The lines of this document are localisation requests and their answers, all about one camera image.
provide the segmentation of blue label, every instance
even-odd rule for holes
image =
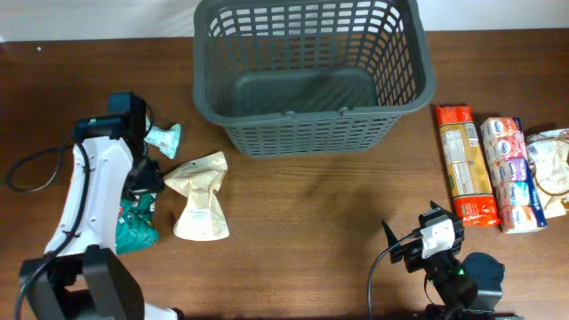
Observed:
[[[517,211],[513,211],[512,215],[514,216],[514,220],[516,221],[516,224],[519,225],[521,223],[520,217],[519,217],[519,212]]]
[[[533,214],[535,214],[535,219],[537,220],[537,226],[539,228],[546,228],[548,226],[548,221],[545,219],[545,214],[543,213],[543,208],[541,207],[540,197],[537,194],[537,189],[533,184],[532,171],[530,166],[525,163],[525,182],[530,191],[531,206],[533,209]]]
[[[514,169],[514,164],[513,163],[508,163],[508,168],[509,168],[509,174],[512,177],[516,177],[516,170]]]
[[[500,167],[499,171],[500,171],[500,180],[504,181],[506,179],[506,171],[502,167]]]
[[[494,130],[496,131],[496,133],[501,132],[500,124],[501,124],[500,121],[494,121]]]
[[[511,186],[511,189],[509,190],[509,198],[512,204],[516,203],[516,185]]]
[[[514,118],[514,122],[515,122],[516,125],[517,125],[517,129],[522,132],[522,131],[523,131],[523,129],[522,129],[522,122],[519,120],[519,118]]]

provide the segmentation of beige pouch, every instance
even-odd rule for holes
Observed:
[[[188,203],[174,225],[174,234],[194,241],[219,240],[229,236],[219,191],[228,169],[223,152],[182,164],[164,177],[166,186],[188,197]]]

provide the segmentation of pasta package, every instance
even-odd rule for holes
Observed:
[[[500,225],[470,106],[437,106],[437,120],[454,209],[465,226]]]

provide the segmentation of white wall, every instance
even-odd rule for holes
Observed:
[[[418,2],[426,30],[569,28],[569,0]],[[0,0],[0,39],[193,36],[198,3],[199,0]]]

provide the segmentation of green snack bag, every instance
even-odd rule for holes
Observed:
[[[150,247],[160,239],[152,227],[156,194],[137,196],[132,201],[121,199],[116,224],[116,254],[135,252]]]

